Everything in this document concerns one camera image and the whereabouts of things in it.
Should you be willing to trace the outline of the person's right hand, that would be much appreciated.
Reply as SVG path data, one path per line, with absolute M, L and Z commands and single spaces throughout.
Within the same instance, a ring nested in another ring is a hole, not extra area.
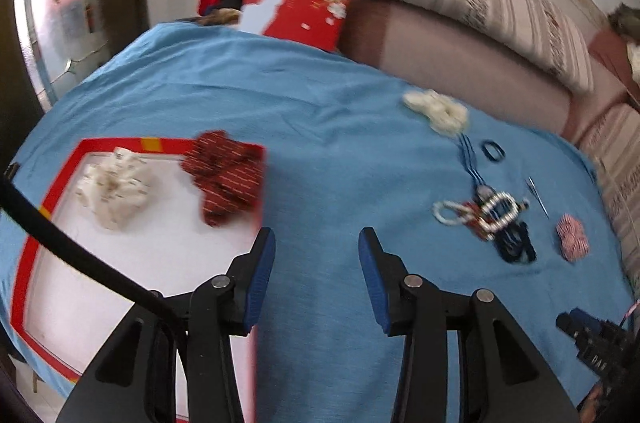
M 580 421 L 582 423 L 594 423 L 604 402 L 605 388 L 602 383 L 597 383 L 582 401 L 582 407 L 578 411 Z

